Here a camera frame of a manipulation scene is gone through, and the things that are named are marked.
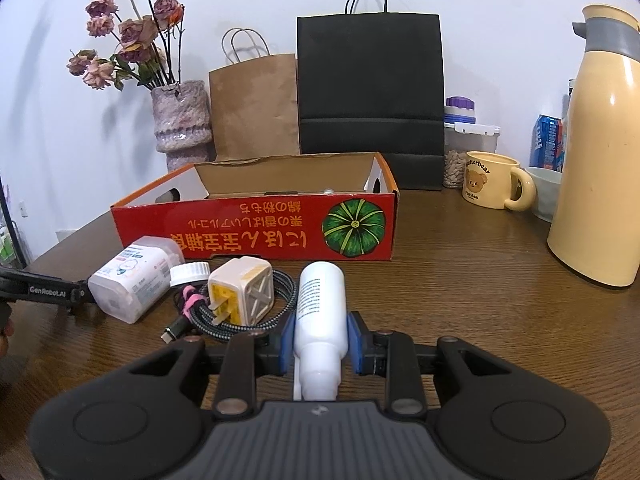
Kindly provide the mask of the person's left hand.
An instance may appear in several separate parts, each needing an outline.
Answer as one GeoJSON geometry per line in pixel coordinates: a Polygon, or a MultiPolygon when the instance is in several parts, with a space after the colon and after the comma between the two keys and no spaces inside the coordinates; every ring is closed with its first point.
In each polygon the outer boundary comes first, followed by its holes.
{"type": "Polygon", "coordinates": [[[11,314],[11,307],[6,302],[2,302],[0,304],[0,358],[8,353],[9,338],[14,332],[11,314]]]}

